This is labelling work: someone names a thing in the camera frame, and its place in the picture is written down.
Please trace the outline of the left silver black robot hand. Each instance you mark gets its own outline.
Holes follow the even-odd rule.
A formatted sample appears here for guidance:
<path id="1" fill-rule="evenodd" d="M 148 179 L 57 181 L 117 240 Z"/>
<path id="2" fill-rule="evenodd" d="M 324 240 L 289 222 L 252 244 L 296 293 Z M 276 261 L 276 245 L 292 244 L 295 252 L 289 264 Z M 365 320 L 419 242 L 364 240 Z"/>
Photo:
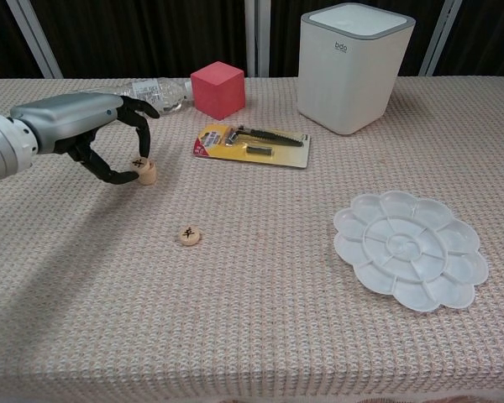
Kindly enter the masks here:
<path id="1" fill-rule="evenodd" d="M 159 112 L 146 101 L 101 92 L 76 92 L 47 97 L 13 107 L 10 116 L 29 126 L 41 154 L 68 154 L 99 180 L 122 185 L 135 181 L 135 171 L 117 172 L 91 148 L 98 129 L 119 121 L 135 128 L 139 155 L 150 155 L 150 127 L 147 117 Z"/>

